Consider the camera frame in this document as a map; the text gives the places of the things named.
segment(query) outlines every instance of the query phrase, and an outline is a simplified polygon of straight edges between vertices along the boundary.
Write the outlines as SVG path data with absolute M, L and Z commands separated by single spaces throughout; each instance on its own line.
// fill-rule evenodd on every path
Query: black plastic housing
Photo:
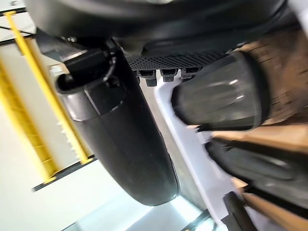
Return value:
M 122 52 L 113 61 L 86 83 L 61 75 L 57 91 L 88 146 L 126 192 L 145 205 L 169 202 L 179 185 L 165 143 Z

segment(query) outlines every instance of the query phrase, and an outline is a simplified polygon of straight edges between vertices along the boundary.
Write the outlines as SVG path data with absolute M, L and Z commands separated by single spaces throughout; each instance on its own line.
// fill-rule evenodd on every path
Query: yellow rail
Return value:
M 56 179 L 54 174 L 59 170 L 52 160 L 50 152 L 40 137 L 37 128 L 31 121 L 17 91 L 10 82 L 4 65 L 0 61 L 0 101 L 12 121 L 19 137 L 23 141 L 30 157 L 44 178 L 44 183 Z
M 34 73 L 36 80 L 43 91 L 48 103 L 50 104 L 52 110 L 54 111 L 57 119 L 59 120 L 60 124 L 63 127 L 63 130 L 71 143 L 72 147 L 78 154 L 80 158 L 80 162 L 82 164 L 85 164 L 92 159 L 88 159 L 88 156 L 86 154 L 86 150 L 84 149 L 81 141 L 78 139 L 76 133 L 74 132 L 74 128 L 72 127 L 72 124 L 67 119 L 65 112 L 62 110 L 61 105 L 59 104 L 59 101 L 55 97 L 55 95 L 52 92 L 52 89 L 49 87 L 48 82 L 46 81 L 46 78 L 44 76 L 43 71 L 41 70 L 39 64 L 36 61 L 35 56 L 31 52 L 31 49 L 27 45 L 24 37 L 21 35 L 20 31 L 17 29 L 13 19 L 12 15 L 14 15 L 16 12 L 7 12 L 4 13 L 4 15 L 7 17 L 7 20 L 9 21 L 9 24 L 12 28 L 13 33 L 15 34 L 15 40 L 17 45 L 19 46 L 21 52 L 24 54 L 30 68 L 32 69 L 32 72 Z

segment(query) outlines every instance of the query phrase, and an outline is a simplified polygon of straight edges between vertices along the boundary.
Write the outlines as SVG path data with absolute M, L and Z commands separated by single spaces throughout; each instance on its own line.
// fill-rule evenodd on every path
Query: black mesh vent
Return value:
M 203 51 L 165 56 L 137 56 L 127 57 L 127 61 L 133 70 L 173 69 L 204 66 L 222 58 L 225 53 L 225 51 Z

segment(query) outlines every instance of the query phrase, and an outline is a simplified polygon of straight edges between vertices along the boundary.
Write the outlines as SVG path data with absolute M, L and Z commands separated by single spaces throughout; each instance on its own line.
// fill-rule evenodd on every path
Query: black rubber part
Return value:
M 221 138 L 205 148 L 225 172 L 248 183 L 246 192 L 308 218 L 306 154 Z
M 223 197 L 229 215 L 221 221 L 225 223 L 229 231 L 257 231 L 251 218 L 247 214 L 243 202 L 234 192 Z

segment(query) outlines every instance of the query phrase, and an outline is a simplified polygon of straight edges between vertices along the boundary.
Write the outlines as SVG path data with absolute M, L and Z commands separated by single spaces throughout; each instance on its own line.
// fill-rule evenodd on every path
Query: white panel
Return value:
M 60 231 L 123 190 L 99 161 L 32 192 L 42 179 L 0 106 L 0 230 Z

